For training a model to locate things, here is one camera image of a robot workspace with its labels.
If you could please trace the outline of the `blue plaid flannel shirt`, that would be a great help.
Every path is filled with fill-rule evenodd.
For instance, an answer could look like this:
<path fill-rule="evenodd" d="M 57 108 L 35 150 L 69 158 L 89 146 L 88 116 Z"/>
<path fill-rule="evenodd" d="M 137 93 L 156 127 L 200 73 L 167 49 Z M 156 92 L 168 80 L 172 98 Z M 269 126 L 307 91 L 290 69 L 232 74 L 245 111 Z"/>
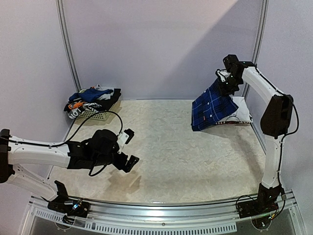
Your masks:
<path fill-rule="evenodd" d="M 238 105 L 230 96 L 221 95 L 216 79 L 192 102 L 191 128 L 194 132 L 202 131 L 233 114 L 237 109 Z"/>

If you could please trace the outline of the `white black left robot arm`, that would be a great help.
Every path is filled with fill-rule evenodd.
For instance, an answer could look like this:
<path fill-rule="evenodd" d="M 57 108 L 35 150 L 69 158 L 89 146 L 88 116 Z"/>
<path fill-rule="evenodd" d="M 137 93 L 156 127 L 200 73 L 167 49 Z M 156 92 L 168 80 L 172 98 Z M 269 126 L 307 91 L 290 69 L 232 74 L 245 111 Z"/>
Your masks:
<path fill-rule="evenodd" d="M 116 135 L 103 129 L 84 141 L 48 143 L 28 143 L 21 138 L 10 135 L 8 129 L 0 132 L 0 181 L 13 184 L 30 191 L 46 201 L 53 201 L 61 212 L 69 212 L 73 203 L 67 198 L 63 184 L 49 183 L 36 173 L 23 168 L 23 164 L 53 165 L 77 170 L 88 169 L 89 176 L 95 176 L 93 169 L 115 166 L 118 170 L 130 172 L 139 158 L 123 153 L 123 147 L 133 138 L 131 129 Z"/>

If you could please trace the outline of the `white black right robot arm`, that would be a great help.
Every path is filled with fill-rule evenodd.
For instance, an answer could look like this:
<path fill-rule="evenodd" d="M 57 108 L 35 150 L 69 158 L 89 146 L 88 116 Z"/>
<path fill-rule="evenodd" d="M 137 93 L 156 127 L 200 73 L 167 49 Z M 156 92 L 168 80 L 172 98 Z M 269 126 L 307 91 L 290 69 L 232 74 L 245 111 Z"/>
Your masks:
<path fill-rule="evenodd" d="M 223 59 L 224 70 L 216 70 L 222 95 L 234 94 L 248 83 L 267 104 L 260 127 L 265 135 L 266 161 L 261 184 L 267 189 L 280 185 L 280 165 L 284 137 L 288 133 L 293 110 L 293 98 L 275 87 L 252 62 Z"/>

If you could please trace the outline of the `cream perforated laundry basket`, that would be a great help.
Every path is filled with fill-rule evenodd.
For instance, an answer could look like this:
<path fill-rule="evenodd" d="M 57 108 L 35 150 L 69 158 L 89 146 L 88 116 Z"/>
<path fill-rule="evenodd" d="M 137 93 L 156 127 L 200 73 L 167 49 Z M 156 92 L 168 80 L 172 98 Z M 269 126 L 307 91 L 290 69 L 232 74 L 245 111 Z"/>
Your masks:
<path fill-rule="evenodd" d="M 90 118 L 90 119 L 98 120 L 98 121 L 107 121 L 109 117 L 113 115 L 112 112 L 118 112 L 120 104 L 121 104 L 121 101 L 117 101 L 113 105 L 113 107 L 108 111 L 98 111 L 97 113 L 94 113 L 91 111 L 85 111 L 83 114 L 79 116 L 79 118 Z"/>

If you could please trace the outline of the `folded white cartoon t-shirt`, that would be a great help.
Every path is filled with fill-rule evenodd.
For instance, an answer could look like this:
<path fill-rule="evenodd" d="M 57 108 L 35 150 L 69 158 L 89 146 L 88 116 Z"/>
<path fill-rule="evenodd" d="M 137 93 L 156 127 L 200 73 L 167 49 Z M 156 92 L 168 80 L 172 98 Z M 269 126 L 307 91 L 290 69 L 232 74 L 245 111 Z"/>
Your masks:
<path fill-rule="evenodd" d="M 249 109 L 246 105 L 245 98 L 242 96 L 233 96 L 233 102 L 238 106 L 238 109 L 232 114 L 239 114 L 239 115 L 251 115 Z"/>

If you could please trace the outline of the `folded red white shirt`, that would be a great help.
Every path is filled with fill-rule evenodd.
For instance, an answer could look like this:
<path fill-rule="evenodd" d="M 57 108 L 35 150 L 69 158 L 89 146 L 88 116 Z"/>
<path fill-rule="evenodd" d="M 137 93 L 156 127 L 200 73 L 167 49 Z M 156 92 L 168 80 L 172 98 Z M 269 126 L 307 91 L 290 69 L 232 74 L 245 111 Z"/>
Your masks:
<path fill-rule="evenodd" d="M 253 123 L 253 119 L 251 115 L 232 114 L 221 119 L 215 124 L 222 125 L 222 124 L 250 124 L 250 123 Z"/>

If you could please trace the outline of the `black garment in basket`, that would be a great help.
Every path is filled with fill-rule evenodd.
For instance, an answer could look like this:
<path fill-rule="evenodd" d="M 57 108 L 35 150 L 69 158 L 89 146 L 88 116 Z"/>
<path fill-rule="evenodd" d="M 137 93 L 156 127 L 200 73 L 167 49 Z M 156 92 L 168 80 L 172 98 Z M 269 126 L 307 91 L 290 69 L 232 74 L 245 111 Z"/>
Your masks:
<path fill-rule="evenodd" d="M 96 103 L 100 105 L 97 109 L 98 111 L 108 111 L 110 110 L 113 105 L 119 100 L 121 96 L 121 89 L 114 89 L 113 95 L 110 99 L 107 100 L 98 100 Z"/>

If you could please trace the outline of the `black white orange printed shirt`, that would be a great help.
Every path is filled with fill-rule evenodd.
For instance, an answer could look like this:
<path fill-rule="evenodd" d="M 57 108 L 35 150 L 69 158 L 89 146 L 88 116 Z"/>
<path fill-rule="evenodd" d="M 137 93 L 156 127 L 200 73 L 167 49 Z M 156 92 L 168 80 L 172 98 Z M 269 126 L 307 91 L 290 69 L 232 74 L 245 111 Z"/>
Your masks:
<path fill-rule="evenodd" d="M 85 101 L 69 102 L 64 107 L 64 112 L 67 113 L 70 119 L 76 119 L 85 111 L 97 113 L 102 109 L 102 106 L 97 103 L 89 103 Z"/>

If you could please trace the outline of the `grey garment in basket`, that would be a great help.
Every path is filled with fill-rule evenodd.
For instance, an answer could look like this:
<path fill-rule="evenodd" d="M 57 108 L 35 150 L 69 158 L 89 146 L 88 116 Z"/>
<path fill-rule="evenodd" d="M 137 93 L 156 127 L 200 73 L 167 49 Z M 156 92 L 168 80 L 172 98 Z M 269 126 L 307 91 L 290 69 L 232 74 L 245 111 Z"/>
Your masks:
<path fill-rule="evenodd" d="M 92 86 L 91 88 L 97 91 L 97 99 L 96 100 L 110 100 L 114 94 L 114 87 L 100 86 L 97 84 L 96 86 Z"/>

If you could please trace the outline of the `solid blue garment in basket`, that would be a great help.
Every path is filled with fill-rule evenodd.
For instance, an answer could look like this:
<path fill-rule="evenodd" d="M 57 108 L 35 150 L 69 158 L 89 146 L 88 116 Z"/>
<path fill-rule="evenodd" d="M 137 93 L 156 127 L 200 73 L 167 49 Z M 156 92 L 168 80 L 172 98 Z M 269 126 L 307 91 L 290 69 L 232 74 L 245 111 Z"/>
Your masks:
<path fill-rule="evenodd" d="M 86 102 L 93 102 L 96 100 L 107 100 L 113 95 L 114 90 L 96 90 L 95 88 L 86 89 L 82 93 L 74 93 L 69 97 L 69 101 L 74 101 L 76 99 L 81 99 Z"/>

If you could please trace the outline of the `aluminium front rail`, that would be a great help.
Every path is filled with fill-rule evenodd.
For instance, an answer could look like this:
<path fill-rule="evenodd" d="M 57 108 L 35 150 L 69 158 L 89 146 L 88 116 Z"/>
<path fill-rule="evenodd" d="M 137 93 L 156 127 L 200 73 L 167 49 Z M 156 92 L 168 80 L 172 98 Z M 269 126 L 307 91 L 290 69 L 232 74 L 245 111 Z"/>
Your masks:
<path fill-rule="evenodd" d="M 90 200 L 86 218 L 63 222 L 63 214 L 31 197 L 22 235 L 304 235 L 306 229 L 292 191 L 278 199 L 279 213 L 242 218 L 239 203 L 255 195 L 198 203 L 114 203 Z"/>

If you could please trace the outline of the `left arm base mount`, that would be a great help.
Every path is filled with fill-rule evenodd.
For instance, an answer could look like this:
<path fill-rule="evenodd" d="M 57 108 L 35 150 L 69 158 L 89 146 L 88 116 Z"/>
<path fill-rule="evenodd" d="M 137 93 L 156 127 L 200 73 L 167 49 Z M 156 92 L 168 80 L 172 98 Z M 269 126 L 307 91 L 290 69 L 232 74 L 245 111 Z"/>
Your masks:
<path fill-rule="evenodd" d="M 87 218 L 90 208 L 90 203 L 82 198 L 70 199 L 65 185 L 59 181 L 54 181 L 57 186 L 57 197 L 49 201 L 47 208 L 64 213 L 67 216 L 77 216 Z"/>

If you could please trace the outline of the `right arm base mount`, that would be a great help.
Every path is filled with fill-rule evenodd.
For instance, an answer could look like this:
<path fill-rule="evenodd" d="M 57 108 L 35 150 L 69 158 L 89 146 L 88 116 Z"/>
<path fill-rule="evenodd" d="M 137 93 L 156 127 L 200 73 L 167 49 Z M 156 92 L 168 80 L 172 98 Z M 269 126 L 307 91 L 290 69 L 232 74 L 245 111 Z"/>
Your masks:
<path fill-rule="evenodd" d="M 281 211 L 277 202 L 278 196 L 281 196 L 285 201 L 286 194 L 281 184 L 276 187 L 266 188 L 260 183 L 256 199 L 248 195 L 242 195 L 237 199 L 235 207 L 240 218 L 274 212 L 274 215 L 270 216 L 273 219 Z"/>

